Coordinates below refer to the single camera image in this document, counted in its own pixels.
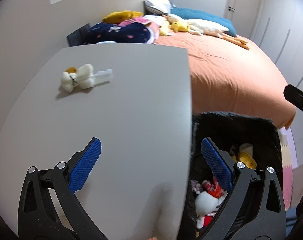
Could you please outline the checked white pillow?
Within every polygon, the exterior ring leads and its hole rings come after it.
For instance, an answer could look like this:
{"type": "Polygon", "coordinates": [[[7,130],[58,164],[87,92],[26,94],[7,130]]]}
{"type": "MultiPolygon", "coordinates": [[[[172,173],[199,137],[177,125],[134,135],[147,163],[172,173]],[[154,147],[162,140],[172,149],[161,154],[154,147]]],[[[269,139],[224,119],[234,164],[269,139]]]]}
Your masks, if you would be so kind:
{"type": "Polygon", "coordinates": [[[143,4],[145,10],[153,15],[167,15],[174,7],[170,0],[147,0],[143,4]]]}

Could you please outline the light blue cloth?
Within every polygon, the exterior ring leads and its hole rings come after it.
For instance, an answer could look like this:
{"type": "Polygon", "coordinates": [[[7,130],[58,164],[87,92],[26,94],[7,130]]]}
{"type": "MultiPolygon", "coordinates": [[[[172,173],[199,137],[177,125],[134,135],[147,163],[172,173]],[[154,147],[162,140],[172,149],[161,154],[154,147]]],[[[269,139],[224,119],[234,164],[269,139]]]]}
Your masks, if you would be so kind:
{"type": "Polygon", "coordinates": [[[113,44],[116,43],[115,41],[102,41],[102,42],[97,42],[96,44],[113,44]]]}

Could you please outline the grey room door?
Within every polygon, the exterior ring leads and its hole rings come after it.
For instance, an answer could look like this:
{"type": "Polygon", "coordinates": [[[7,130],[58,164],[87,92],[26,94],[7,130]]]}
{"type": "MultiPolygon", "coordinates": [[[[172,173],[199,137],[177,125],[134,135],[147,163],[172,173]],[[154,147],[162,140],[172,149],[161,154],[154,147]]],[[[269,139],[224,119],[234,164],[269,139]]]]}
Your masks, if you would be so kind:
{"type": "Polygon", "coordinates": [[[233,23],[238,35],[252,39],[263,6],[264,0],[227,0],[224,17],[233,23]]]}

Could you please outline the pastel foam floor mat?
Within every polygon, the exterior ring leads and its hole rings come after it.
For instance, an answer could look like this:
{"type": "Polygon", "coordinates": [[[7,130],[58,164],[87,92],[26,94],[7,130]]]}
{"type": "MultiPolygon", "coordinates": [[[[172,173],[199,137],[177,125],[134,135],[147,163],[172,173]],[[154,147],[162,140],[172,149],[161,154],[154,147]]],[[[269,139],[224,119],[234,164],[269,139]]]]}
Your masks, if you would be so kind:
{"type": "Polygon", "coordinates": [[[290,209],[293,192],[293,170],[297,167],[295,143],[291,129],[278,130],[283,163],[283,199],[285,209],[290,209]]]}

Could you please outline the white dotted pillow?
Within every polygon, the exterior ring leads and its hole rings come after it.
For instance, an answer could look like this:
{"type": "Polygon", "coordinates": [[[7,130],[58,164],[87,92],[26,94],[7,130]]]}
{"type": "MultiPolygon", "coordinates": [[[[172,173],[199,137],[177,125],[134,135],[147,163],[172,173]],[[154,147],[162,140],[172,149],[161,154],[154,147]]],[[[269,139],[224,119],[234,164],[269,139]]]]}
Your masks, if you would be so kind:
{"type": "Polygon", "coordinates": [[[143,18],[155,22],[159,28],[170,29],[170,23],[164,16],[145,15],[143,18]]]}

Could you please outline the yellow duck plush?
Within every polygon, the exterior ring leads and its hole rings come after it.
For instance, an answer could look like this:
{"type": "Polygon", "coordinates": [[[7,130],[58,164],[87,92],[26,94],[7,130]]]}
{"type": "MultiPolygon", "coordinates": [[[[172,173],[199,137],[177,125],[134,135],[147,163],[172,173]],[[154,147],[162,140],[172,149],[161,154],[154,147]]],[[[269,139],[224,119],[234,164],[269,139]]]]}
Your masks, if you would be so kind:
{"type": "Polygon", "coordinates": [[[175,21],[171,24],[171,28],[175,32],[188,32],[190,29],[190,26],[188,23],[184,21],[175,21]]]}

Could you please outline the pink blanket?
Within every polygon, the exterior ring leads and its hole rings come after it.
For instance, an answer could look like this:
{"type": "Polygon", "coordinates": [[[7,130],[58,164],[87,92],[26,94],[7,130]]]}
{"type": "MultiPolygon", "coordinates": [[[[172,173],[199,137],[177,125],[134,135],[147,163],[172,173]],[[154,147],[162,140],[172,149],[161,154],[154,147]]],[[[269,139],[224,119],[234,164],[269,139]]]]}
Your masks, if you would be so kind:
{"type": "Polygon", "coordinates": [[[147,44],[153,44],[159,38],[160,35],[159,25],[156,22],[142,16],[125,20],[122,23],[120,23],[119,26],[124,27],[127,25],[133,25],[134,23],[139,23],[140,25],[144,25],[145,28],[150,32],[150,38],[147,41],[147,44]]]}

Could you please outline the white wardrobe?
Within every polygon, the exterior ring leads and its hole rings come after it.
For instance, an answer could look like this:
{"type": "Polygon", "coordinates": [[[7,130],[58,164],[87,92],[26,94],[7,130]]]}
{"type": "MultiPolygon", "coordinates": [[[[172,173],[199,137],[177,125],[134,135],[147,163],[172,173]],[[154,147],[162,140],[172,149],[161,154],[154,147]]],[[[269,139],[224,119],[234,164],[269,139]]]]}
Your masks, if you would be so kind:
{"type": "Polygon", "coordinates": [[[303,0],[264,0],[253,40],[303,91],[303,0]]]}

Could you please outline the navy patterned blanket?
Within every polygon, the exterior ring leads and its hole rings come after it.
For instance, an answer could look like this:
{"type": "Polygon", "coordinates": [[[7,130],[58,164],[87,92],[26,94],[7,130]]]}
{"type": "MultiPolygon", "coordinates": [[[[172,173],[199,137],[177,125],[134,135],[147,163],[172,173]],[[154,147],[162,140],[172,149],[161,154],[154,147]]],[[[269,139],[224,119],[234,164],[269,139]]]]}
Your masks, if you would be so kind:
{"type": "Polygon", "coordinates": [[[150,43],[154,35],[148,27],[141,23],[125,26],[98,23],[92,26],[84,39],[84,44],[96,44],[112,41],[116,43],[150,43]]]}

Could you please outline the small brown plush toy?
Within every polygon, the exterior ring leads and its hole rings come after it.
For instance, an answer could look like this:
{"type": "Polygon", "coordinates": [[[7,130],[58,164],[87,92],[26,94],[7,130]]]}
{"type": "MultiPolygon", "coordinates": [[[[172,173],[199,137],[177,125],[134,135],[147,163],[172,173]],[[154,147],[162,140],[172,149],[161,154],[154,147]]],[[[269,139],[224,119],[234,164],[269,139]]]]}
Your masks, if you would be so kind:
{"type": "Polygon", "coordinates": [[[67,73],[77,73],[78,70],[75,67],[69,67],[68,69],[65,70],[67,73]]]}

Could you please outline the small purple pacifier toy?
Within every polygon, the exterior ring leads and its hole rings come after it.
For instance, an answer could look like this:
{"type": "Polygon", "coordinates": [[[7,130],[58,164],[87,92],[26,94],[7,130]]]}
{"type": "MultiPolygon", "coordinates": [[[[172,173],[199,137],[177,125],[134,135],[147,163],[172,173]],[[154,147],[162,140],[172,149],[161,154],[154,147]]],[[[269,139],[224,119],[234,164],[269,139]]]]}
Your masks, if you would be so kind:
{"type": "Polygon", "coordinates": [[[195,194],[200,194],[201,192],[204,191],[204,189],[203,189],[203,187],[202,187],[202,184],[200,184],[198,181],[191,180],[191,181],[190,181],[190,184],[191,184],[191,187],[192,187],[192,191],[193,191],[195,194]]]}

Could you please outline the orange bed cover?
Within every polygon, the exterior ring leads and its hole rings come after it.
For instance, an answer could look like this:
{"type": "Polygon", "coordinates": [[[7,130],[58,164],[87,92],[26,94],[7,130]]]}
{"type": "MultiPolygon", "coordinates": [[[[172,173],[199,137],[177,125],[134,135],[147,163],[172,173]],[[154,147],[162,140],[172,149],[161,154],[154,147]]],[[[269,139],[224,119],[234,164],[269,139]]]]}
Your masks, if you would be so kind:
{"type": "Polygon", "coordinates": [[[187,50],[193,114],[222,111],[272,120],[288,129],[296,108],[284,98],[285,77],[254,42],[244,49],[221,38],[189,33],[160,36],[156,44],[187,50]]]}

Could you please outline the teal long cushion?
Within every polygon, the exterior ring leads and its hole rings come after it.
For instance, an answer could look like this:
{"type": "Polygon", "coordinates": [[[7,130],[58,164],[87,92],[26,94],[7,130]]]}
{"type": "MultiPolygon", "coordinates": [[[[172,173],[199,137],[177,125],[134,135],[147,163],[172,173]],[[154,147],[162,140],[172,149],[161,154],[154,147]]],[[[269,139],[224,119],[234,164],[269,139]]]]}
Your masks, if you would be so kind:
{"type": "Polygon", "coordinates": [[[194,10],[194,9],[188,9],[188,8],[178,8],[178,7],[172,7],[170,10],[171,14],[180,16],[181,18],[185,20],[191,20],[191,19],[201,19],[201,20],[207,20],[212,21],[215,23],[218,23],[226,28],[228,28],[228,32],[226,34],[236,37],[237,32],[235,27],[233,26],[232,22],[226,18],[216,16],[201,10],[194,10]]]}

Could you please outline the white plush doll red dress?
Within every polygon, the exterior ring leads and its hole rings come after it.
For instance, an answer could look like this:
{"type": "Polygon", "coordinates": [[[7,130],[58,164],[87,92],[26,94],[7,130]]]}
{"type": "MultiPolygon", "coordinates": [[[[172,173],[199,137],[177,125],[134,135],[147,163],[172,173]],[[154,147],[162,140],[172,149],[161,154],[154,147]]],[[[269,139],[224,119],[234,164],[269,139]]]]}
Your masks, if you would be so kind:
{"type": "Polygon", "coordinates": [[[195,198],[195,210],[197,214],[196,228],[205,226],[205,218],[218,211],[222,202],[228,195],[218,183],[216,177],[212,181],[204,180],[201,184],[202,191],[195,198]]]}

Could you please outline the white foam bundle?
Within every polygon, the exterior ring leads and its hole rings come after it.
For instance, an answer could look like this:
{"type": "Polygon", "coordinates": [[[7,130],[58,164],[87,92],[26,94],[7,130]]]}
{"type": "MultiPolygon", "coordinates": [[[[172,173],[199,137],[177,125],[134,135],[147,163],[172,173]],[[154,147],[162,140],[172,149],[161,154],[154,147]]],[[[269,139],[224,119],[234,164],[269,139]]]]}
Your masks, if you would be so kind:
{"type": "Polygon", "coordinates": [[[99,70],[94,72],[91,64],[85,64],[77,68],[77,73],[63,72],[60,86],[66,92],[72,93],[76,87],[82,90],[91,89],[101,83],[109,82],[113,78],[113,70],[99,70]]]}

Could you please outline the black trash bin bag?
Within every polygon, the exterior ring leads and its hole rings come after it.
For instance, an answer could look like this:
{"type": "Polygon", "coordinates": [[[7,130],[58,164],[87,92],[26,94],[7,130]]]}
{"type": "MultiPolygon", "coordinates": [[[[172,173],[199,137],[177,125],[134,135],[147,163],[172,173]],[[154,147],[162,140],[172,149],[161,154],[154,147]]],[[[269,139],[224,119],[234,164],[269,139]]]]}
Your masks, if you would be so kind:
{"type": "Polygon", "coordinates": [[[276,127],[270,120],[227,112],[207,112],[193,117],[192,149],[187,195],[179,239],[284,239],[282,150],[276,127]],[[233,190],[218,211],[196,228],[197,214],[191,180],[200,184],[213,180],[201,153],[201,142],[209,137],[231,161],[231,152],[242,144],[253,145],[256,169],[233,159],[233,190]]]}

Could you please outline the white goose plush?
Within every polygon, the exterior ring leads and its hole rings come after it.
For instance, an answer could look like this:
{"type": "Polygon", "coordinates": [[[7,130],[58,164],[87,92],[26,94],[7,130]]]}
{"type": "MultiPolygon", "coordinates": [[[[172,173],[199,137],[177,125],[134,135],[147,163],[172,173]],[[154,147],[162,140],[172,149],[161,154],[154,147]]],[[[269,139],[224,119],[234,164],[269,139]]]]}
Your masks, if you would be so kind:
{"type": "Polygon", "coordinates": [[[231,42],[237,46],[240,46],[246,50],[249,50],[249,46],[247,45],[247,41],[238,38],[238,37],[233,37],[228,34],[228,28],[212,22],[212,21],[207,21],[207,20],[201,20],[201,19],[191,19],[191,20],[184,20],[180,16],[174,15],[174,14],[169,14],[169,15],[162,15],[164,16],[171,24],[175,21],[184,21],[189,24],[190,29],[188,32],[184,33],[190,33],[192,35],[208,35],[208,36],[214,36],[223,40],[226,40],[228,42],[231,42]]]}

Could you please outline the mustard plush toy on bed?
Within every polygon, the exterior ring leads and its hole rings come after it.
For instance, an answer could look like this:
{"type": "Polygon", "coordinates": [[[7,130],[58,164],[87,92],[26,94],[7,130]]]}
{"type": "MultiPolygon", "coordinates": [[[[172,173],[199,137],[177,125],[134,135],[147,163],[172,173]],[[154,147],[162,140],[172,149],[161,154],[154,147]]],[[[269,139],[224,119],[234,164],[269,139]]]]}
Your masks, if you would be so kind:
{"type": "Polygon", "coordinates": [[[123,21],[133,19],[136,17],[141,17],[141,16],[143,16],[142,12],[124,10],[124,11],[110,13],[109,15],[107,15],[103,18],[102,22],[108,23],[108,24],[120,24],[123,21]]]}

